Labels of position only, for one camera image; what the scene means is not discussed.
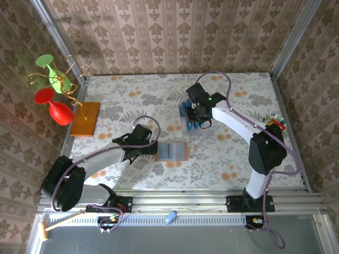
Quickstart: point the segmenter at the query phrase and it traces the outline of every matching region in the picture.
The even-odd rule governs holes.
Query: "table surface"
[[[232,129],[212,120],[212,127],[200,130],[199,136],[182,134],[178,104],[187,98],[185,90],[194,84],[199,74],[136,75],[91,77],[87,102],[101,102],[93,137],[76,137],[71,157],[97,150],[112,139],[132,130],[133,120],[141,115],[154,117],[161,127],[159,142],[187,141],[191,151],[188,161],[155,162],[154,156],[140,156],[109,166],[91,176],[86,183],[104,183],[114,189],[166,188],[244,188],[251,175],[248,144]],[[267,73],[229,74],[232,80],[230,101],[234,108],[262,120],[267,113],[281,114],[271,80]],[[226,94],[228,82],[221,75],[206,75],[200,80],[204,89],[213,94]],[[156,124],[146,124],[158,133]],[[283,134],[290,145],[289,137]],[[278,167],[294,171],[288,155]],[[303,187],[301,175],[275,175],[270,187]]]

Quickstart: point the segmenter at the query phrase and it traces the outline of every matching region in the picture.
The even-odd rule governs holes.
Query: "wine glass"
[[[61,87],[63,87],[64,91],[67,91],[69,86],[71,85],[71,81],[67,78],[67,76],[56,69],[53,69],[50,64],[53,62],[53,56],[50,54],[40,56],[36,61],[35,64],[39,67],[47,67],[49,70],[49,82],[52,84],[52,87],[58,94],[62,94]]]
[[[43,88],[39,90],[35,96],[34,101],[38,104],[49,103],[49,113],[51,117],[59,125],[67,125],[74,119],[73,111],[64,103],[52,102],[54,91],[51,88]]]

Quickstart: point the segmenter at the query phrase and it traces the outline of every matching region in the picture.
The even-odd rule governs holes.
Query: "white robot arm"
[[[232,130],[237,132],[248,144],[255,133],[260,133],[260,130],[249,125],[244,120],[237,117],[227,109],[226,101],[221,101],[212,108],[213,119],[227,125]],[[252,119],[252,121],[265,128],[265,124]],[[247,193],[253,198],[260,198],[264,194],[265,185],[269,179],[271,172],[268,175],[260,174],[252,169],[251,177],[246,186]]]
[[[60,156],[41,185],[41,192],[54,198],[54,206],[65,212],[77,204],[114,206],[115,192],[104,184],[84,185],[84,181],[100,170],[125,160],[132,164],[139,155],[154,155],[157,141],[149,142],[152,131],[137,124],[132,133],[112,140],[107,146],[90,154],[69,159]]]
[[[191,86],[186,92],[193,103],[192,108],[186,109],[189,122],[209,121],[211,124],[211,119],[215,119],[233,129],[249,144],[248,161],[253,169],[243,192],[242,206],[246,206],[247,211],[262,210],[266,183],[272,170],[281,164],[287,152],[266,133],[257,129],[257,126],[266,129],[283,142],[279,126],[275,124],[268,126],[254,119],[250,119],[253,125],[248,124],[230,110],[224,96],[219,93],[209,95],[200,83]]]

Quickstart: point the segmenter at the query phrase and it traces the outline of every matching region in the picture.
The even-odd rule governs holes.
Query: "wooden base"
[[[96,120],[99,114],[100,102],[83,102],[82,111],[87,120],[78,108],[72,128],[70,130],[71,137],[92,137],[95,130]]]

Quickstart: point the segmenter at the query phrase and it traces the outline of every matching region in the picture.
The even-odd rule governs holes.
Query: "small wooden hammer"
[[[46,241],[48,239],[47,231],[55,229],[58,226],[60,226],[61,224],[64,224],[64,223],[69,222],[71,220],[74,220],[76,217],[79,217],[79,216],[83,215],[84,213],[85,213],[84,211],[80,211],[78,214],[73,215],[72,217],[69,217],[68,219],[65,219],[64,221],[58,222],[58,223],[56,223],[52,226],[49,226],[48,228],[46,228],[46,225],[44,224],[44,222],[40,222],[38,224],[38,228],[39,228],[39,232],[40,232],[42,241]]]

